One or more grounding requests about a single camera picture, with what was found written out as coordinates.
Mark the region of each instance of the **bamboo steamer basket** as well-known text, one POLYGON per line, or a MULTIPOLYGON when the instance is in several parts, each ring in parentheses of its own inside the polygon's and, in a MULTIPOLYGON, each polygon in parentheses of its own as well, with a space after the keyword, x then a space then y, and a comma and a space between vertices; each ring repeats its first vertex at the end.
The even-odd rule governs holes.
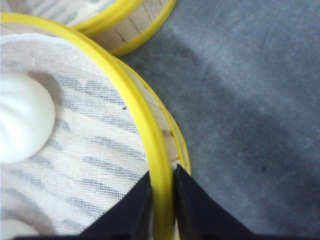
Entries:
POLYGON ((120 57, 151 38, 175 3, 176 0, 2 0, 1 11, 65 24, 120 57))
POLYGON ((1 217, 17 216, 18 208, 21 220, 41 234, 77 234, 149 171, 154 239, 172 239, 172 171, 177 164, 188 173, 191 169, 175 120, 148 84, 74 29, 2 13, 1 72, 10 71, 28 74, 49 91, 56 121, 38 153, 19 163, 1 163, 1 217), (77 189, 73 196, 67 187, 77 189), (111 197, 102 190, 112 190, 111 197), (23 210, 26 201, 31 207, 23 210), (80 222, 65 216, 73 216, 72 209, 80 222))

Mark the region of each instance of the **white dumpling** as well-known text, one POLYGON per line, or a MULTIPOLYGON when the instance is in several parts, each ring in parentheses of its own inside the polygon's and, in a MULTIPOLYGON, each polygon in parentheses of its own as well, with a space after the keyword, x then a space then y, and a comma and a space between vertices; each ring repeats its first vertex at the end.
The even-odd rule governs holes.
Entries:
POLYGON ((38 152, 55 124, 55 105, 48 91, 20 73, 0 79, 0 161, 15 163, 38 152))

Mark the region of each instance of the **bamboo steamer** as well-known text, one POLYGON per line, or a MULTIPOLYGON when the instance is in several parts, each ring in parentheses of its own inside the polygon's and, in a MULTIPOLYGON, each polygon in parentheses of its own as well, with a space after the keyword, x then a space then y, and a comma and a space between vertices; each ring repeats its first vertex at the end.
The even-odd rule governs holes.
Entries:
POLYGON ((138 48, 161 27, 176 0, 2 0, 1 11, 54 20, 113 55, 138 48))
POLYGON ((2 13, 1 72, 32 77, 55 105, 44 147, 21 162, 1 163, 2 219, 17 217, 40 234, 77 234, 149 171, 154 239, 172 239, 172 170, 180 164, 190 173, 187 147, 132 68, 74 29, 2 13))

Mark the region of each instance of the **gray fabric surface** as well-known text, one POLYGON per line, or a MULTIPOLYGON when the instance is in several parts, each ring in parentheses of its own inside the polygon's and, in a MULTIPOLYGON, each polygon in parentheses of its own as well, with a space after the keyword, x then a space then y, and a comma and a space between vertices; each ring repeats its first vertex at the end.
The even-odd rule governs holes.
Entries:
POLYGON ((179 0, 122 59, 216 202, 255 233, 320 237, 319 0, 179 0))

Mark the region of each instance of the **yellow steamer rim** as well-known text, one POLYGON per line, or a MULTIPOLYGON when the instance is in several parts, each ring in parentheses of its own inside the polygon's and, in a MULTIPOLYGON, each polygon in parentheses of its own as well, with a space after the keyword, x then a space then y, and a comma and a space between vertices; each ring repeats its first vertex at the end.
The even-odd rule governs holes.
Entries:
POLYGON ((176 1, 116 0, 103 11, 70 27, 92 38, 114 56, 121 57, 140 47, 159 30, 172 12, 176 1), (152 12, 155 4, 161 7, 160 12, 159 10, 152 12), (139 15, 145 6, 149 6, 151 11, 144 13, 149 18, 150 24, 140 29, 135 26, 134 18, 137 18, 136 22, 144 25, 145 21, 143 18, 139 19, 139 15), (136 35, 123 34, 132 31, 135 31, 136 35))
POLYGON ((1 13, 1 24, 34 26, 64 38, 89 56, 109 77, 128 106, 145 149, 153 194, 154 239, 172 239, 174 230, 173 173, 168 148, 155 114, 141 89, 128 72, 140 81, 140 84, 159 104, 159 108, 171 128, 179 163, 190 174, 190 162, 183 136, 157 95, 134 70, 74 29, 40 17, 5 12, 1 13))

